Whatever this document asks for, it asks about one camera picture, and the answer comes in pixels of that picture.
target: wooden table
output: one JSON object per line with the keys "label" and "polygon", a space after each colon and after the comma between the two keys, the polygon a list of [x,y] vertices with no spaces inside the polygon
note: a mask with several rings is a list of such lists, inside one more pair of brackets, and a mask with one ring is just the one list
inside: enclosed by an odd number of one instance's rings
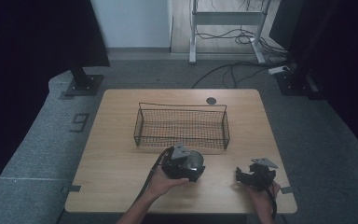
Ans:
{"label": "wooden table", "polygon": [[[230,142],[227,150],[194,148],[206,169],[196,183],[174,188],[160,197],[150,213],[243,214],[253,213],[235,169],[249,172],[251,159],[267,157],[278,165],[275,181],[290,186],[280,153],[256,90],[108,90],[94,120],[89,140],[73,182],[68,212],[125,212],[132,204],[150,168],[165,147],[137,147],[133,138],[139,103],[165,105],[227,105]],[[294,213],[293,193],[277,197],[278,213]]]}

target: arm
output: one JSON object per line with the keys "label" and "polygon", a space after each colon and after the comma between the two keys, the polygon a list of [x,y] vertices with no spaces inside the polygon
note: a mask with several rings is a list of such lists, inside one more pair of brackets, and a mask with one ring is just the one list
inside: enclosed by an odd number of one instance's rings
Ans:
{"label": "arm", "polygon": [[[255,210],[255,213],[258,216],[261,224],[272,224],[274,220],[272,220],[272,204],[269,196],[266,191],[258,191],[257,189],[251,186],[245,186],[246,191],[249,193],[249,197],[252,202],[252,207]],[[269,187],[269,190],[276,198],[278,191],[281,189],[281,186],[275,181],[272,182],[272,185]]]}
{"label": "arm", "polygon": [[145,193],[118,220],[117,224],[138,224],[144,219],[155,200],[167,193],[171,188],[188,183],[187,178],[169,179],[158,166]]}

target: metal mesh basket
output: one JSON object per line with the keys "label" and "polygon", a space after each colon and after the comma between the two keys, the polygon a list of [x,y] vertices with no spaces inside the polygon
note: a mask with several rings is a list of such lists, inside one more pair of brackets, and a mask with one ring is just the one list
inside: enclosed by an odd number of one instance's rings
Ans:
{"label": "metal mesh basket", "polygon": [[140,103],[133,137],[137,146],[227,149],[227,106]]}

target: hand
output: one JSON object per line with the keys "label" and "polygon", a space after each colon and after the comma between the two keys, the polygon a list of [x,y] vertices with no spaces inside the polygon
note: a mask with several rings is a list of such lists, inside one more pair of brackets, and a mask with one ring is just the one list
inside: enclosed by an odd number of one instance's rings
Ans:
{"label": "hand", "polygon": [[159,165],[150,179],[149,186],[147,187],[145,193],[157,199],[161,195],[166,194],[171,188],[184,185],[188,182],[188,178],[169,179],[161,170],[161,166]]}
{"label": "hand", "polygon": [[[256,188],[251,186],[245,186],[246,191],[249,193],[249,197],[252,202],[252,207],[257,213],[260,223],[273,223],[272,220],[272,204],[269,195],[265,190],[258,191]],[[272,193],[274,198],[277,197],[278,191],[281,189],[281,186],[275,181],[272,182],[272,185],[269,187],[269,191]]]}

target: white metal stand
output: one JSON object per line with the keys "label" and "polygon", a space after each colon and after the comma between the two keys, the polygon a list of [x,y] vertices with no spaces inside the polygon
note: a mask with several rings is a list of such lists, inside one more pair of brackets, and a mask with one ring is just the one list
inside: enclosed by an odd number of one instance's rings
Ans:
{"label": "white metal stand", "polygon": [[259,12],[207,12],[197,11],[197,1],[193,1],[191,12],[191,37],[190,37],[190,63],[196,63],[196,28],[197,25],[257,25],[255,37],[251,38],[252,48],[259,63],[265,63],[266,60],[261,52],[259,43],[261,32],[263,31],[264,22],[269,11],[267,0],[262,11]]}

